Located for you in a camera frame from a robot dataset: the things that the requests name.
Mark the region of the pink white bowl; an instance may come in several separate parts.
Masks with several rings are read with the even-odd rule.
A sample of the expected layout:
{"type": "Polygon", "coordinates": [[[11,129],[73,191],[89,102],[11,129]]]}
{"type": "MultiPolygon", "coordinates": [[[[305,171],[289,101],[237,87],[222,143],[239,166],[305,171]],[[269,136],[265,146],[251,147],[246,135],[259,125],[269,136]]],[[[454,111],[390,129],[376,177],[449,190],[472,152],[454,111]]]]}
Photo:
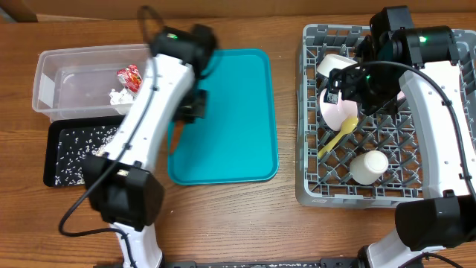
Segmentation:
{"type": "Polygon", "coordinates": [[[324,97],[327,90],[324,89],[319,97],[319,109],[326,125],[334,131],[341,129],[341,124],[350,116],[358,116],[358,104],[351,100],[342,100],[338,93],[338,103],[326,103],[324,97]]]}

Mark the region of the white plastic cup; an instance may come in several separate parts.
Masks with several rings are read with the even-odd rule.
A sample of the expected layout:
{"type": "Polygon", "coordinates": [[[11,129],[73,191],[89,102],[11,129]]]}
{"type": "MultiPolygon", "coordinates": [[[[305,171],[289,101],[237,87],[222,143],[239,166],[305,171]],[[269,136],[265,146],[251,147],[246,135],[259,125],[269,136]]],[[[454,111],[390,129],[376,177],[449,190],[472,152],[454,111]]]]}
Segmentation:
{"type": "Polygon", "coordinates": [[[371,150],[351,161],[350,172],[357,183],[371,185],[388,169],[388,165],[388,158],[384,153],[371,150]]]}

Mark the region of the cream white bowl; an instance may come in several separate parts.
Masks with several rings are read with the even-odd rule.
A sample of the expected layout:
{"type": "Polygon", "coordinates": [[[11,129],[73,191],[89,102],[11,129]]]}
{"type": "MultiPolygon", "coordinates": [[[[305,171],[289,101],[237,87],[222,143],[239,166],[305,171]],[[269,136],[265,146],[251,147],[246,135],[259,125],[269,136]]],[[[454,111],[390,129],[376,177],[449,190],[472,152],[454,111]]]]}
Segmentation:
{"type": "Polygon", "coordinates": [[[348,57],[341,56],[339,54],[327,54],[317,67],[317,73],[329,77],[329,73],[334,69],[343,69],[353,64],[356,64],[355,60],[348,57]]]}

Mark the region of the orange carrot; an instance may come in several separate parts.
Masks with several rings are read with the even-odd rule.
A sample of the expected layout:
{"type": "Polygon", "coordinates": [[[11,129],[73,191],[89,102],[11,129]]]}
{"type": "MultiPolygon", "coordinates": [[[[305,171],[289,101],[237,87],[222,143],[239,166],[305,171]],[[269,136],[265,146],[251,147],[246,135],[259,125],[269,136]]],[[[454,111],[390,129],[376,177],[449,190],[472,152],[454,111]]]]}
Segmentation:
{"type": "Polygon", "coordinates": [[[179,145],[181,134],[184,131],[185,122],[184,121],[177,121],[174,124],[173,131],[172,131],[172,138],[170,139],[170,149],[169,154],[173,154],[176,148],[179,145]]]}

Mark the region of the yellow plastic spoon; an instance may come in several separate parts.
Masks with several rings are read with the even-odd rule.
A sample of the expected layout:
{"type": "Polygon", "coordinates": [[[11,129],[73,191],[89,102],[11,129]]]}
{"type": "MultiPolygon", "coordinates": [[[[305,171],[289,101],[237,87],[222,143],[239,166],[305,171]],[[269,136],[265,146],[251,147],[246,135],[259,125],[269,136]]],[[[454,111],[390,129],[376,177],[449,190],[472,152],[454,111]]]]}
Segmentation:
{"type": "Polygon", "coordinates": [[[335,137],[330,140],[324,147],[322,147],[318,151],[318,158],[322,158],[326,153],[329,153],[334,146],[345,136],[354,131],[354,129],[358,125],[358,117],[357,116],[350,116],[346,118],[342,124],[341,124],[341,129],[339,132],[335,135],[335,137]]]}

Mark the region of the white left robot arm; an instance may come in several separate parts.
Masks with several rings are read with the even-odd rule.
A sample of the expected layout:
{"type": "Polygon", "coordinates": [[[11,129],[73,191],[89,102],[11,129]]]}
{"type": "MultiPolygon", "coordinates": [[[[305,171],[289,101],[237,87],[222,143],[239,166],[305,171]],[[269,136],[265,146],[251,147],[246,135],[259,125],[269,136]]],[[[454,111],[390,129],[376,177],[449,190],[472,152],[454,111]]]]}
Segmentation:
{"type": "Polygon", "coordinates": [[[133,105],[101,156],[83,165],[86,196],[120,241],[124,267],[159,267],[163,255],[155,219],[164,188],[154,177],[161,141],[171,121],[203,117],[207,93],[198,89],[217,48],[212,28],[165,27],[149,45],[143,81],[133,105]]]}

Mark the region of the red wrapper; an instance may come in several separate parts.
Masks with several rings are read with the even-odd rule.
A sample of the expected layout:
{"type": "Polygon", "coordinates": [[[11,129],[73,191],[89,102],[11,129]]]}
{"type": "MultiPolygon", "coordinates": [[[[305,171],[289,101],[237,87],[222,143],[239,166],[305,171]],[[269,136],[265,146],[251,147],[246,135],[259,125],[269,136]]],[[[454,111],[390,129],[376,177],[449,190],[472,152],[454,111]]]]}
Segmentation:
{"type": "Polygon", "coordinates": [[[116,72],[119,81],[131,93],[137,94],[142,84],[142,77],[136,65],[129,65],[116,72]]]}

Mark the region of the white tissue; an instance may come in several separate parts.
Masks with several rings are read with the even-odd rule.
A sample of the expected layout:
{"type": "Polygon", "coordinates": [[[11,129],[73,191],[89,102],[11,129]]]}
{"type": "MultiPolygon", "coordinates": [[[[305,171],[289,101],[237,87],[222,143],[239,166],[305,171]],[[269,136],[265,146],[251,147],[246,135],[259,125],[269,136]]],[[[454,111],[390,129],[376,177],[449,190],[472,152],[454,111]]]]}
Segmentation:
{"type": "Polygon", "coordinates": [[[126,88],[122,88],[120,91],[111,89],[109,99],[111,105],[131,104],[134,102],[135,96],[126,88]]]}

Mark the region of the white rice pile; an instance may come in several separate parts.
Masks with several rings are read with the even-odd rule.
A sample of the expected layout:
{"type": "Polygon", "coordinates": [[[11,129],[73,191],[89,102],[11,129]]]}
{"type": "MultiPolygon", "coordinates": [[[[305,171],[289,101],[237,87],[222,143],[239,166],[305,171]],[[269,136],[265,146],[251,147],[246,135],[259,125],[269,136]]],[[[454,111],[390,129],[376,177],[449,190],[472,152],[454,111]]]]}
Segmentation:
{"type": "Polygon", "coordinates": [[[98,155],[114,137],[117,126],[64,129],[59,134],[54,162],[54,187],[83,185],[83,162],[98,155]]]}

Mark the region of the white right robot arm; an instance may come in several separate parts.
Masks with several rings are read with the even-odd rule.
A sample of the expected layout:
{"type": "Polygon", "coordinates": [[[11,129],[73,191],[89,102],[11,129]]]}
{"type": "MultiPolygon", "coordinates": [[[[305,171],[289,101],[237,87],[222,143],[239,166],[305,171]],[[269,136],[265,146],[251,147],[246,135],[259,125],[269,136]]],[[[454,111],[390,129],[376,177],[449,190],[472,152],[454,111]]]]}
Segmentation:
{"type": "Polygon", "coordinates": [[[392,108],[402,93],[411,110],[424,175],[422,200],[395,210],[395,229],[364,246],[355,267],[420,267],[440,250],[475,240],[475,149],[460,96],[460,55],[446,25],[418,28],[406,6],[370,19],[358,62],[331,70],[324,100],[355,101],[366,115],[392,108]]]}

